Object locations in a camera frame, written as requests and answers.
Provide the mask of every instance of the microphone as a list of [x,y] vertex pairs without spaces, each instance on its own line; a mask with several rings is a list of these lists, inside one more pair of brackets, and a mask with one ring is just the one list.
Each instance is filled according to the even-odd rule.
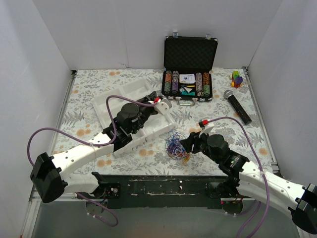
[[226,90],[224,92],[224,97],[228,99],[229,103],[233,106],[234,110],[237,112],[239,117],[242,119],[245,125],[250,124],[252,122],[251,118],[248,116],[246,111],[240,105],[236,97],[233,95],[231,90]]

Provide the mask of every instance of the floral tablecloth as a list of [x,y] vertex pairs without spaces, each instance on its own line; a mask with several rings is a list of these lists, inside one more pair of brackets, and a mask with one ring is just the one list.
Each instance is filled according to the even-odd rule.
[[[232,89],[228,76],[233,70],[216,68],[211,71],[213,89],[211,102],[197,102],[193,107],[178,106],[175,101],[172,102],[173,107],[170,113],[178,124],[176,131],[188,136],[190,132],[199,130],[197,122],[206,117],[214,119],[230,116],[240,120],[229,102],[223,97],[225,90]],[[243,70],[236,70],[242,75],[244,83],[242,87],[233,89],[233,91],[252,119],[252,123],[245,126],[245,129],[264,169],[271,171],[271,156],[264,141],[259,116],[256,114],[249,87]],[[89,140],[103,129],[92,105],[94,97],[139,78],[147,79],[154,90],[159,93],[162,75],[163,70],[150,69],[79,70],[68,100],[61,130],[82,140]],[[232,150],[257,163],[236,122],[228,119],[216,121],[212,132],[223,135]],[[166,153],[166,138],[167,133],[160,135],[155,141],[150,140],[134,148],[130,153],[119,156],[108,154],[99,157],[79,168],[75,173],[87,174],[96,171],[104,175],[224,175],[218,169],[217,164],[202,153],[191,155],[187,163],[170,158]],[[71,149],[78,144],[63,135],[58,135],[54,154]]]

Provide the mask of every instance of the white panel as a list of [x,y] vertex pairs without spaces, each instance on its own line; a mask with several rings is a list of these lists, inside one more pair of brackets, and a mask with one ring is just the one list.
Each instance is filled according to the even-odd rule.
[[214,66],[248,66],[282,0],[118,0],[129,65],[162,68],[164,37],[219,39]]
[[33,0],[71,69],[125,68],[115,0]]
[[162,68],[173,30],[219,38],[215,66],[248,66],[281,1],[33,0],[71,69]]
[[283,0],[250,64],[255,91],[282,173],[317,183],[317,2]]
[[[20,237],[32,188],[30,135],[56,126],[70,70],[31,0],[0,1],[0,237]],[[48,150],[43,132],[31,155]]]

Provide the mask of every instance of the black bracket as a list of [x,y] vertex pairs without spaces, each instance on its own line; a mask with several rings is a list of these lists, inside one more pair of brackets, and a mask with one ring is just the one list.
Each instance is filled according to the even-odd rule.
[[118,182],[107,182],[98,172],[92,172],[93,176],[98,180],[99,187],[92,193],[98,198],[114,199],[120,198],[121,186]]
[[296,199],[298,205],[295,210],[288,208],[292,214],[292,220],[302,230],[317,234],[317,187],[309,184],[302,198]]
[[60,168],[56,168],[47,153],[39,155],[34,164],[30,178],[38,191],[42,201],[49,203],[59,198],[64,193],[67,183],[61,180]]

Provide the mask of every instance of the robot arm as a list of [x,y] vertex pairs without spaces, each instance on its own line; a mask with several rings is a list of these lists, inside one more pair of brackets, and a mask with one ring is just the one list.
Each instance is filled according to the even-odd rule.
[[[169,100],[157,97],[155,91],[139,99],[138,102],[156,104],[153,107],[144,107],[127,103],[114,118],[115,128],[112,124],[105,128],[88,141],[91,145],[79,145],[59,154],[48,156],[47,153],[43,153],[37,157],[30,177],[44,203],[56,200],[63,193],[87,192],[95,195],[106,190],[100,185],[103,181],[98,173],[88,175],[72,173],[100,156],[121,149],[132,141],[131,134],[143,128],[151,115],[158,113],[164,115],[171,108]],[[111,144],[92,146],[93,143],[95,145],[109,143],[114,137],[115,129],[116,139]]]
[[[262,173],[258,166],[229,149],[222,135],[208,135],[213,123],[201,121],[202,132],[192,132],[187,139],[180,141],[187,153],[202,152],[228,175],[227,180],[216,187],[220,196],[253,197],[266,203],[266,190]],[[304,231],[317,234],[317,187],[307,188],[282,179],[270,172],[264,172],[269,188],[270,206],[292,218]]]

